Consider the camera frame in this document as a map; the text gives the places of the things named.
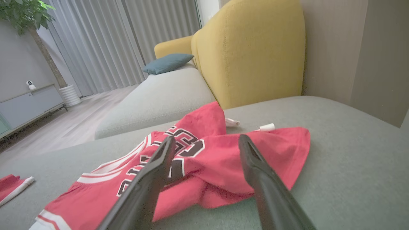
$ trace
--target white security camera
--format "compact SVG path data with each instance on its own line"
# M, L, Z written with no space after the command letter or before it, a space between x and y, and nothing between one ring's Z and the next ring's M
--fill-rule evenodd
M33 84L32 81L27 81L26 84L28 85L28 88L29 88L30 90L33 90L33 89L36 88L36 86Z

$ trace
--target wooden floor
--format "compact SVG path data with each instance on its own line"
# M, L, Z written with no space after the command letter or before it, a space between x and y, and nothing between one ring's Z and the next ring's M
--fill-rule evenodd
M48 115L0 142L0 167L12 161L94 140L95 130L108 112L137 86L82 98L68 112Z

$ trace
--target blue throw pillow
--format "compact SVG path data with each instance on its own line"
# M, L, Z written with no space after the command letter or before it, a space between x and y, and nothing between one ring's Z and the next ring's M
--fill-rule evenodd
M184 66L194 56L191 54L169 54L150 62L142 71L149 74L162 74Z

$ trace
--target light gray cabinet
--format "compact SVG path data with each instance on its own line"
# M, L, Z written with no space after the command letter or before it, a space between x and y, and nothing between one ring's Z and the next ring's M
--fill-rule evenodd
M54 86L36 90L32 94L34 100L36 101L37 107L41 110L41 113L44 113L63 102L63 99L58 94L57 89Z
M32 93L27 93L0 103L0 113L15 129L27 121L39 116L43 111L38 107Z
M0 134L5 133L8 130L9 130L9 128L6 125L6 122L4 122L0 117Z
M16 129L62 105L63 99L54 85L41 87L0 103L0 135L9 128Z

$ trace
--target sofa armrest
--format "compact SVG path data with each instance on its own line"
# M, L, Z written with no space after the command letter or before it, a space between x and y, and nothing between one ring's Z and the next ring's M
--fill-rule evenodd
M192 49L190 47L192 37L193 36L188 36L157 44L155 46L156 58L161 58L174 53L192 54Z

